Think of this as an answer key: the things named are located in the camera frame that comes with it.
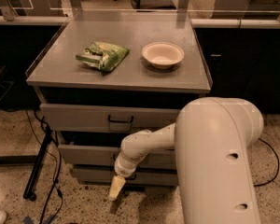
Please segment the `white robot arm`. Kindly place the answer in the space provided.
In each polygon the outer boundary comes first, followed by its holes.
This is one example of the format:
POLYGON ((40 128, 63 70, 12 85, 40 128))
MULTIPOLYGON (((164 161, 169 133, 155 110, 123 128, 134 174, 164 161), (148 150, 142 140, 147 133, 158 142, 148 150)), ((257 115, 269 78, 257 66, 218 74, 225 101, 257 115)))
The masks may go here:
POLYGON ((263 127, 261 113, 246 100, 194 100, 175 123, 121 141, 108 198, 117 199, 150 151, 172 148, 185 224, 261 224, 247 148, 263 127))

